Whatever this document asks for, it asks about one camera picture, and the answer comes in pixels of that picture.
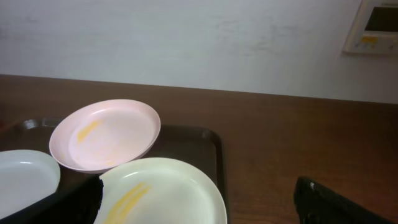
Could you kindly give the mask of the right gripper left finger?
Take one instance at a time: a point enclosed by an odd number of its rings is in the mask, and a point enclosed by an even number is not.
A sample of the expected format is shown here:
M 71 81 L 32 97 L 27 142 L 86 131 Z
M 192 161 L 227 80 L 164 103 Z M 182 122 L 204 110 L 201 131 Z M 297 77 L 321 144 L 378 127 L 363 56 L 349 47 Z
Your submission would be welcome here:
M 104 183 L 93 175 L 1 219 L 1 224 L 94 223 L 103 199 Z

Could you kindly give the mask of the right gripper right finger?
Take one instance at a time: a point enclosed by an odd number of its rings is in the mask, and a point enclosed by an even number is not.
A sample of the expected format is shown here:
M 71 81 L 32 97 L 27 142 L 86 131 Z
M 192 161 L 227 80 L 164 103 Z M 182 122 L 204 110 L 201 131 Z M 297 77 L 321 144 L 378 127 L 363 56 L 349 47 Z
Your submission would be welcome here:
M 300 224 L 394 224 L 307 177 L 299 177 L 294 204 Z

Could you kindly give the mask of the pale blue plate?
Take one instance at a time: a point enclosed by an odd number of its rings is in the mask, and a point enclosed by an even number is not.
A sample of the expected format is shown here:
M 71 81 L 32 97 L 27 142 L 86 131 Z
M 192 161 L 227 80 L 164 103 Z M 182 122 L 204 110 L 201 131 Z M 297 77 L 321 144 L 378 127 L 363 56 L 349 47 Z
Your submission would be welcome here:
M 1 218 L 56 192 L 60 167 L 50 155 L 33 150 L 1 153 Z

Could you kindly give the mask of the pink plate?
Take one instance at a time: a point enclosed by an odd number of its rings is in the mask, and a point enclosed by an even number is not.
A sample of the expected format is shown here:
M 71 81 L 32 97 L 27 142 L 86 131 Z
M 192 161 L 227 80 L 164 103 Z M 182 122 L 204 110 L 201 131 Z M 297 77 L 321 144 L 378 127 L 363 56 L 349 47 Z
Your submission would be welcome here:
M 49 151 L 68 169 L 99 174 L 142 158 L 160 129 L 160 116 L 143 102 L 100 101 L 63 119 L 50 137 Z

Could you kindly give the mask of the white green-tinted plate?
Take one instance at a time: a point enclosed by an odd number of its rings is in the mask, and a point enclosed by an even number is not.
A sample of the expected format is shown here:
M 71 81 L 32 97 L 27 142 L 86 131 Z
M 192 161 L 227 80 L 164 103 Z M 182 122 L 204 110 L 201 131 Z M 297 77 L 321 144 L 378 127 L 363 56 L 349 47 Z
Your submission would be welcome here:
M 200 169 L 153 157 L 115 167 L 104 183 L 96 223 L 227 224 L 226 205 Z

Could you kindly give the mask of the large brown serving tray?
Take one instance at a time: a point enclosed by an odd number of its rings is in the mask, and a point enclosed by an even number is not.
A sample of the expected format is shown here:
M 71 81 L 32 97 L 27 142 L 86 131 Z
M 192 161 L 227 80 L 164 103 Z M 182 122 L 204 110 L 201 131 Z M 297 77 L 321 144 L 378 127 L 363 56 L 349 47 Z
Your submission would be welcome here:
M 1 153 L 25 149 L 44 152 L 51 156 L 49 140 L 58 124 L 56 119 L 30 119 L 3 130 Z M 224 200 L 221 143 L 214 132 L 204 128 L 162 125 L 154 145 L 140 159 L 153 157 L 176 159 L 200 169 L 214 182 Z M 56 192 L 69 189 L 93 175 L 101 177 L 105 173 L 87 174 L 68 169 L 59 163 L 58 165 L 60 182 Z

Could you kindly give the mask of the white wall control panel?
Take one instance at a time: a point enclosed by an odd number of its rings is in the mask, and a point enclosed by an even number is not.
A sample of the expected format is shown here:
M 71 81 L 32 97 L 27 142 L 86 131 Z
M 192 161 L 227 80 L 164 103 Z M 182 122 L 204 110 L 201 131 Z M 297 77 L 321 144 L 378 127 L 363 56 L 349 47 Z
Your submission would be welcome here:
M 343 52 L 397 55 L 397 0 L 362 0 Z

